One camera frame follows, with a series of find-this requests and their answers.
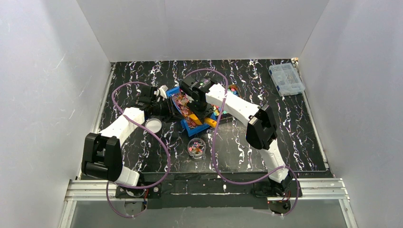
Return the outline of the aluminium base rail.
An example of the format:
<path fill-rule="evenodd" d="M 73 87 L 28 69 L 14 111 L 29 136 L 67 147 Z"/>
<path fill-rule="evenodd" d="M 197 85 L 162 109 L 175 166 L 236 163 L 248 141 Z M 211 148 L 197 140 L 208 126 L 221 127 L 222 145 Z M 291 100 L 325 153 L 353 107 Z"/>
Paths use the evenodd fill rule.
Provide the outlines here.
<path fill-rule="evenodd" d="M 72 180 L 67 188 L 59 227 L 71 226 L 79 201 L 146 201 L 151 204 L 150 209 L 186 207 L 267 209 L 273 202 L 301 202 L 303 200 L 337 200 L 347 227 L 357 227 L 350 206 L 350 197 L 341 178 L 301 179 L 299 180 L 299 193 L 296 193 L 295 186 L 292 186 L 291 193 L 285 193 L 283 196 L 256 196 L 252 193 L 251 188 L 230 186 L 219 178 L 211 179 L 210 183 L 201 180 L 170 180 L 165 187 L 154 187 L 148 194 L 144 192 L 129 193 L 115 184 L 108 184 L 105 180 Z"/>

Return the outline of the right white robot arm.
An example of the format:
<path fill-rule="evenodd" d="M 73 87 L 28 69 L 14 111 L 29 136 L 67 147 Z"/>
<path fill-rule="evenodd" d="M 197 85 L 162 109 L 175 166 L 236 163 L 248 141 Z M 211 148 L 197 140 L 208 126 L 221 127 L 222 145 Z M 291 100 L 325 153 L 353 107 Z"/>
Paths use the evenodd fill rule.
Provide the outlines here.
<path fill-rule="evenodd" d="M 268 179 L 274 193 L 280 195 L 289 190 L 293 176 L 278 149 L 277 124 L 269 105 L 260 107 L 250 103 L 210 78 L 197 81 L 187 76 L 180 83 L 180 89 L 189 99 L 187 107 L 191 114 L 188 117 L 195 123 L 216 128 L 219 121 L 210 121 L 210 115 L 213 107 L 218 106 L 244 124 L 247 128 L 245 138 L 260 153 L 270 173 Z"/>

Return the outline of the gold tray of star candies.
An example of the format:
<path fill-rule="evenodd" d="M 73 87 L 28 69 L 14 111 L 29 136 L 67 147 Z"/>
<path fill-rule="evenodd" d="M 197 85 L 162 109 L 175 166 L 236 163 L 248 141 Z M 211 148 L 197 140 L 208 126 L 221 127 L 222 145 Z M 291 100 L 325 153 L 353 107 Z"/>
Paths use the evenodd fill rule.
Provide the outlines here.
<path fill-rule="evenodd" d="M 243 107 L 242 99 L 228 92 L 221 84 L 215 84 L 206 94 L 206 101 L 209 104 L 218 106 L 222 111 L 226 111 L 237 120 L 245 124 L 247 118 L 242 114 L 241 108 Z"/>

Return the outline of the blue plastic candy bin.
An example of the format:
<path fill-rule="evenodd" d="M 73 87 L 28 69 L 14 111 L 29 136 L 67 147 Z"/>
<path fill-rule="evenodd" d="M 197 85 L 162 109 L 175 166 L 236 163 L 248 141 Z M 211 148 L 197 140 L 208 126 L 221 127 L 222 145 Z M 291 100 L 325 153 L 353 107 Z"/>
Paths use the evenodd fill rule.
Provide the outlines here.
<path fill-rule="evenodd" d="M 177 110 L 182 114 L 182 120 L 180 121 L 183 129 L 187 131 L 188 136 L 193 136 L 197 133 L 200 133 L 209 127 L 216 126 L 216 116 L 214 113 L 211 114 L 207 123 L 198 124 L 200 121 L 195 121 L 191 118 L 191 116 L 195 117 L 195 113 L 190 110 L 188 104 L 190 103 L 187 95 L 179 89 L 179 87 L 175 87 L 166 92 L 167 96 L 171 98 L 174 102 Z"/>

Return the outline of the clear plastic organizer box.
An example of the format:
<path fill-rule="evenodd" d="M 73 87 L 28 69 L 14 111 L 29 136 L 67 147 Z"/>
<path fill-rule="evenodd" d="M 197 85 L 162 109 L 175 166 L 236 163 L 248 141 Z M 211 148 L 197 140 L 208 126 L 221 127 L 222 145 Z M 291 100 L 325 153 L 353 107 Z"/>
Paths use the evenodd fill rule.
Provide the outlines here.
<path fill-rule="evenodd" d="M 280 96 L 298 95 L 305 90 L 298 72 L 291 63 L 271 65 L 269 75 Z"/>

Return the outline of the clear round plastic jar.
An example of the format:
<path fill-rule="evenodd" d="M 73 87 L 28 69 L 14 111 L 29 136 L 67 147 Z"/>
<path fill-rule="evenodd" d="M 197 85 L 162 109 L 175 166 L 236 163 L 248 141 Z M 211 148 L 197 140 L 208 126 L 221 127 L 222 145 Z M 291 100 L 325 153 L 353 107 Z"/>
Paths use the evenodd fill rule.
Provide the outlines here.
<path fill-rule="evenodd" d="M 206 151 L 206 142 L 201 138 L 193 138 L 189 141 L 186 149 L 193 159 L 202 158 Z"/>

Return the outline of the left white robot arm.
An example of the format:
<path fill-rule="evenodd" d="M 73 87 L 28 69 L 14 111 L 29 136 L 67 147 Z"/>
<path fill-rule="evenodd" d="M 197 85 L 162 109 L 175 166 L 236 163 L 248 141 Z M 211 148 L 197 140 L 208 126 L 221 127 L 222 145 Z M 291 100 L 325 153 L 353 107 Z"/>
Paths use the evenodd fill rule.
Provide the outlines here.
<path fill-rule="evenodd" d="M 114 182 L 130 189 L 146 189 L 141 183 L 141 175 L 123 164 L 121 147 L 126 139 L 141 128 L 154 136 L 144 123 L 153 116 L 165 122 L 180 120 L 171 98 L 166 94 L 168 87 L 140 85 L 140 95 L 125 109 L 118 108 L 121 115 L 99 133 L 89 133 L 85 137 L 81 171 L 84 175 Z"/>

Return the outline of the white round jar lid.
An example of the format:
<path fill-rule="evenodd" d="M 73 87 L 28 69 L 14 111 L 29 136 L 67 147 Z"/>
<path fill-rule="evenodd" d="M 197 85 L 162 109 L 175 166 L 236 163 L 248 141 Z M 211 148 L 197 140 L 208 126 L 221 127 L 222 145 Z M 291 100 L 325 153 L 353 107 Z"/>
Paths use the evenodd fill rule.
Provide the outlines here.
<path fill-rule="evenodd" d="M 161 132 L 162 129 L 162 122 L 157 118 L 148 119 L 144 125 L 147 129 L 149 129 L 154 134 L 158 134 Z"/>

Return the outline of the orange plastic scoop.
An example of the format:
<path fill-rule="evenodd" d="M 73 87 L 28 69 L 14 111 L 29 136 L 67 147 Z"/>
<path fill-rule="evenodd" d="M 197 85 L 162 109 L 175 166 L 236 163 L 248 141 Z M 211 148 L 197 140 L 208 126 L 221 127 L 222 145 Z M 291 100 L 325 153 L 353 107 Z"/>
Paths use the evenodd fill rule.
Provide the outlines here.
<path fill-rule="evenodd" d="M 194 121 L 197 125 L 207 124 L 208 126 L 213 127 L 213 128 L 215 128 L 217 125 L 217 121 L 213 120 L 209 117 L 206 117 L 206 118 L 200 120 L 195 114 L 191 114 L 191 115 L 189 115 L 189 118 L 192 121 Z"/>

